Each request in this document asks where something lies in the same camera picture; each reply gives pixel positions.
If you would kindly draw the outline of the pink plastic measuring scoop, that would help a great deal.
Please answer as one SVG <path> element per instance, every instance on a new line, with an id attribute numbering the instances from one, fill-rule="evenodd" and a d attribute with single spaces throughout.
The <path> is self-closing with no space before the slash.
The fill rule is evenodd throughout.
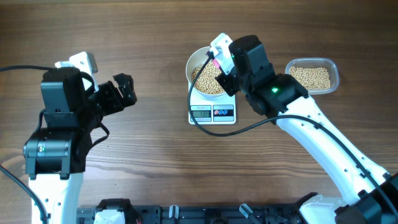
<path id="1" fill-rule="evenodd" d="M 217 62 L 216 59 L 213 59 L 213 60 L 212 60 L 212 63 L 213 63 L 213 65 L 214 65 L 218 70 L 221 70 L 221 69 L 220 69 L 220 64 Z"/>

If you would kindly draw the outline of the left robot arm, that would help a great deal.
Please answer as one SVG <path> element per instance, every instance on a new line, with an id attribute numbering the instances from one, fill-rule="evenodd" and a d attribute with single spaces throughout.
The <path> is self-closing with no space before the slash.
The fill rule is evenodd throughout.
<path id="1" fill-rule="evenodd" d="M 53 68 L 40 84 L 45 108 L 23 148 L 25 172 L 33 192 L 32 223 L 75 223 L 78 198 L 91 148 L 107 137 L 92 140 L 105 116 L 137 102 L 131 76 L 120 73 L 97 88 L 87 73 L 74 67 Z"/>

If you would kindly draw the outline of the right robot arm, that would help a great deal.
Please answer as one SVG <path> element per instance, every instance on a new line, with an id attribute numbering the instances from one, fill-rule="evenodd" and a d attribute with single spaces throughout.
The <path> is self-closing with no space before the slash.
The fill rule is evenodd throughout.
<path id="1" fill-rule="evenodd" d="M 299 207 L 307 223 L 396 223 L 397 176 L 359 151 L 291 75 L 276 74 L 255 35 L 210 44 L 228 95 L 245 95 L 253 110 L 289 133 L 323 167 L 340 198 L 314 195 Z"/>

